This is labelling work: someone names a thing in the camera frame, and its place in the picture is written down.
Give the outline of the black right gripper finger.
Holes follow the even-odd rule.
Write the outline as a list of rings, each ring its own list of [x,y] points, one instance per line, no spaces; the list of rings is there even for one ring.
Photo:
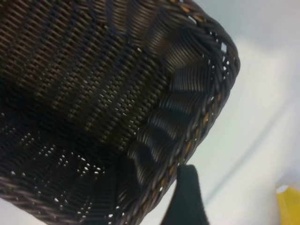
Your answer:
[[[176,188],[161,224],[207,225],[208,223],[197,170],[193,165],[180,165]]]

